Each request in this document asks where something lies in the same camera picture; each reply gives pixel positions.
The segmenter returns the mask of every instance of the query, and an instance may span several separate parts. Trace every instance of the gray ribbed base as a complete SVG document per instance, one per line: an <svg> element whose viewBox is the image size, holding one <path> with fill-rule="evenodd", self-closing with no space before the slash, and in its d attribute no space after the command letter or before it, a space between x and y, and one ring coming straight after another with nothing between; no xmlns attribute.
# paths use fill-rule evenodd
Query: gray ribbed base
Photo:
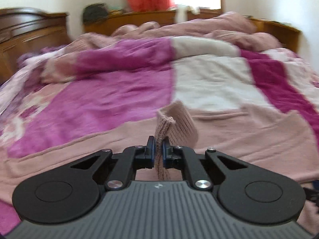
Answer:
<svg viewBox="0 0 319 239"><path fill-rule="evenodd" d="M108 192L100 205L76 221L36 225L23 221L8 239L309 239L294 222L258 226L226 213L208 192L186 182L133 181Z"/></svg>

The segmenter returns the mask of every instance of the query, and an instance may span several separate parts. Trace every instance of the white patch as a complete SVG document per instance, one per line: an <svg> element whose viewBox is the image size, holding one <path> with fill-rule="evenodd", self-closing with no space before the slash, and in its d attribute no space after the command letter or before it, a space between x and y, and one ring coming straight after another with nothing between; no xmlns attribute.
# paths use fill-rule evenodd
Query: white patch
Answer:
<svg viewBox="0 0 319 239"><path fill-rule="evenodd" d="M172 46L175 49L175 59L199 55L216 55L238 57L238 47L221 40L203 37L179 36L173 37Z"/></svg>
<svg viewBox="0 0 319 239"><path fill-rule="evenodd" d="M42 60L57 57L62 55L64 48L46 53L40 56L32 57L26 59L26 66L19 71L17 71L6 83L0 88L0 115L5 111L5 109L10 105L11 101L23 88L25 81L29 78L33 69L38 67L39 62Z"/></svg>
<svg viewBox="0 0 319 239"><path fill-rule="evenodd" d="M238 109L244 103L273 108L255 87L244 58L202 55L173 62L176 70L174 100L189 108L208 111Z"/></svg>
<svg viewBox="0 0 319 239"><path fill-rule="evenodd" d="M312 84L313 69L303 59L292 57L287 49L271 49L264 52L285 67L288 83L304 96L319 113L319 88Z"/></svg>

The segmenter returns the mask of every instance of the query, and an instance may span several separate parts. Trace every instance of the bedspread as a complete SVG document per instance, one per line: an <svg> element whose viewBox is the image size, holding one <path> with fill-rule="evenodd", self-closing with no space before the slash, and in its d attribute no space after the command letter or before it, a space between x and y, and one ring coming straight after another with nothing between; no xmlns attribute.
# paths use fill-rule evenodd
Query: bedspread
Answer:
<svg viewBox="0 0 319 239"><path fill-rule="evenodd" d="M40 77L60 90L31 93L8 118L0 133L2 162L23 161L85 135L152 118L174 100L209 111L246 103L283 113L297 110L319 141L319 90L312 69L287 49L248 52L190 36L122 40L49 59L44 68ZM13 209L3 209L2 216L12 214ZM10 228L4 223L1 232Z"/></svg>
<svg viewBox="0 0 319 239"><path fill-rule="evenodd" d="M147 22L137 27L124 25L113 37L119 39L140 39L164 36L206 37L230 42L241 49L261 52L280 48L281 43L272 35L255 33L256 26L250 20L235 12L227 12L212 19L196 19L161 27L157 22Z"/></svg>

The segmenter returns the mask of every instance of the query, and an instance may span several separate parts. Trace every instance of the round black disc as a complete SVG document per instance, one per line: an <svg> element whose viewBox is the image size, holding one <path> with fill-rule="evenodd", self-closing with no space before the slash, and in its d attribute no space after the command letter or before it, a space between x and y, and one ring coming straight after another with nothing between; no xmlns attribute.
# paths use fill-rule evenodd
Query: round black disc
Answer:
<svg viewBox="0 0 319 239"><path fill-rule="evenodd" d="M305 194L298 183L266 170L255 175L233 172L218 191L218 199L228 212L242 220L264 225L283 223L299 216Z"/></svg>
<svg viewBox="0 0 319 239"><path fill-rule="evenodd" d="M89 212L99 199L97 184L83 170L46 172L20 183L12 202L22 219L58 224Z"/></svg>

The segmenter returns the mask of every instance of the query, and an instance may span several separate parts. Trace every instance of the knitted fabric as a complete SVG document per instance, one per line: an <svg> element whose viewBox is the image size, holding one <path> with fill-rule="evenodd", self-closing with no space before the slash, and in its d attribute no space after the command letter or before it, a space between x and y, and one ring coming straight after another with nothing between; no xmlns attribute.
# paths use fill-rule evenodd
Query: knitted fabric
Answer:
<svg viewBox="0 0 319 239"><path fill-rule="evenodd" d="M169 180L169 172L163 168L161 144L165 137L173 146L183 145L194 148L198 133L191 115L180 101L176 101L157 112L157 127L155 130L156 156L155 168L159 180Z"/></svg>

